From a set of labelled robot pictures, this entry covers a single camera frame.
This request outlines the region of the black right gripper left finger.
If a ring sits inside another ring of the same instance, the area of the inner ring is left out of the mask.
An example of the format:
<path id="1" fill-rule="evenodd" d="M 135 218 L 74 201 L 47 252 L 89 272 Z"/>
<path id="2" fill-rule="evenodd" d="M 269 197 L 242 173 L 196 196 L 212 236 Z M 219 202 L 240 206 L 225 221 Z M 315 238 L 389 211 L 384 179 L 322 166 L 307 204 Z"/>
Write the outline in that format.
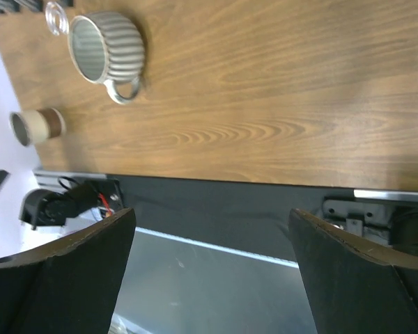
<path id="1" fill-rule="evenodd" d="M 136 226 L 122 209 L 0 258 L 0 333 L 107 333 Z"/>

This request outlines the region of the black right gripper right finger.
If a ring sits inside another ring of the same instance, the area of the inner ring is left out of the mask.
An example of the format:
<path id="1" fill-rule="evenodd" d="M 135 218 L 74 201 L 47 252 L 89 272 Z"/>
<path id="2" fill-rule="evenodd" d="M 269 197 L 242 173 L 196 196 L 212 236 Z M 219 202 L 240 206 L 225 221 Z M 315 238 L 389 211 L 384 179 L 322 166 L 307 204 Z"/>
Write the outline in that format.
<path id="1" fill-rule="evenodd" d="M 299 209 L 288 234 L 318 333 L 418 333 L 418 256 Z"/>

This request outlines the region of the white ribbed ceramic mug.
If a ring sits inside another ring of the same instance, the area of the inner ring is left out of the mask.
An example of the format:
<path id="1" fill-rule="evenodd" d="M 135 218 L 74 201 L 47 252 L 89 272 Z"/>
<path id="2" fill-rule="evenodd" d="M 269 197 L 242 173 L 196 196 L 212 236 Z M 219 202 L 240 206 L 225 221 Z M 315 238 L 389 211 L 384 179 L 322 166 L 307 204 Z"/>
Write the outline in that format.
<path id="1" fill-rule="evenodd" d="M 68 48 L 80 75 L 105 86 L 115 103 L 124 105 L 135 99 L 146 50 L 130 19 L 114 11 L 78 15 L 70 23 Z"/>

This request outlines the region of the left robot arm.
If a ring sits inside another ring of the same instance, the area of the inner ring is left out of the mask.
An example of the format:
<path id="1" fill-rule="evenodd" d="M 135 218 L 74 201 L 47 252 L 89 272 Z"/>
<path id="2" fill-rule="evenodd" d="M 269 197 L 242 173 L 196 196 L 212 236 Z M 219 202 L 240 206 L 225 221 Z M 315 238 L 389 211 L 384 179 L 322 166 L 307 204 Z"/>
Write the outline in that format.
<path id="1" fill-rule="evenodd" d="M 68 218 L 98 205 L 99 192 L 90 182 L 75 186 L 64 193 L 47 189 L 36 189 L 27 193 L 23 199 L 19 220 L 38 227 L 64 226 Z"/>

